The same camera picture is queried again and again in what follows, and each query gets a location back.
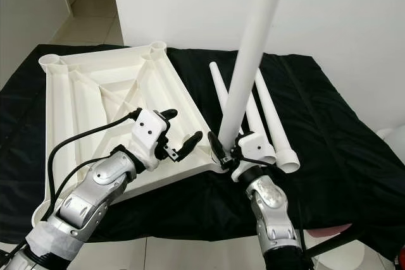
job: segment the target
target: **tiled floor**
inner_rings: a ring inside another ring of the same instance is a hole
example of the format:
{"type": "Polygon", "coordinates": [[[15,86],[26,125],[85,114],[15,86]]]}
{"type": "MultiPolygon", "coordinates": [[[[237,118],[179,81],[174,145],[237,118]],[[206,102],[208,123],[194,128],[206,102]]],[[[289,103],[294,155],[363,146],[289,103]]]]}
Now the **tiled floor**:
{"type": "MultiPolygon", "coordinates": [[[[76,0],[74,19],[54,41],[88,46],[122,45],[115,0],[76,0]]],[[[11,250],[13,246],[0,248],[11,250]]],[[[360,270],[393,270],[392,264],[366,247],[360,270]]],[[[256,236],[222,242],[140,239],[129,242],[86,244],[69,269],[99,270],[262,270],[265,268],[256,236]]],[[[315,269],[327,270],[317,263],[315,269]]]]}

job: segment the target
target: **black cloth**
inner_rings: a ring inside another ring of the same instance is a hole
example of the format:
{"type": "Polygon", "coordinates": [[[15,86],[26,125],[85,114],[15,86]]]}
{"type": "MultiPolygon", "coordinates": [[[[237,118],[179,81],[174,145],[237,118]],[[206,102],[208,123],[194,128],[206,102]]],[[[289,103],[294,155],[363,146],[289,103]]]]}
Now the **black cloth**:
{"type": "MultiPolygon", "coordinates": [[[[0,92],[0,241],[20,241],[43,200],[46,84],[38,58],[114,48],[39,45],[0,92]]],[[[228,87],[236,55],[168,49],[215,133],[222,115],[208,65],[218,63],[228,87]]],[[[306,229],[363,225],[360,240],[392,260],[405,242],[405,166],[358,119],[311,57],[265,54],[261,71],[301,162],[287,176],[266,169],[289,198],[294,226],[299,226],[298,205],[306,229]]],[[[222,240],[255,233],[240,185],[229,174],[205,172],[111,206],[92,241],[142,236],[222,240]]]]}

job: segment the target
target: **white tape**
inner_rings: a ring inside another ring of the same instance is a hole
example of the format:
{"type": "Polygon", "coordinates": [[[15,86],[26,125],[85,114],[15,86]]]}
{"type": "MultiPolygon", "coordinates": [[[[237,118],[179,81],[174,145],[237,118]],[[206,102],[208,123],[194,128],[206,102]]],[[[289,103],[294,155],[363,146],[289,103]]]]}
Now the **white tape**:
{"type": "Polygon", "coordinates": [[[35,255],[42,256],[51,252],[68,261],[76,257],[84,244],[46,221],[40,221],[25,239],[35,255]]]}

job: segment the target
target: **white wall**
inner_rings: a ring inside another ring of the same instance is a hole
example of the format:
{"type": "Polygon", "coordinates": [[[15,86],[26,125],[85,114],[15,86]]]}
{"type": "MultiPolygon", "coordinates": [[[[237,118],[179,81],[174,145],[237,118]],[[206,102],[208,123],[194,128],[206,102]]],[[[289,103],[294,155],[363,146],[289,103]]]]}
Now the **white wall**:
{"type": "Polygon", "coordinates": [[[66,0],[0,0],[0,88],[37,44],[69,17],[66,0]]]}
{"type": "MultiPolygon", "coordinates": [[[[116,3],[125,44],[205,49],[237,49],[249,7],[249,0],[116,3]]],[[[371,128],[405,123],[405,0],[281,0],[266,51],[313,56],[371,128]]]]}

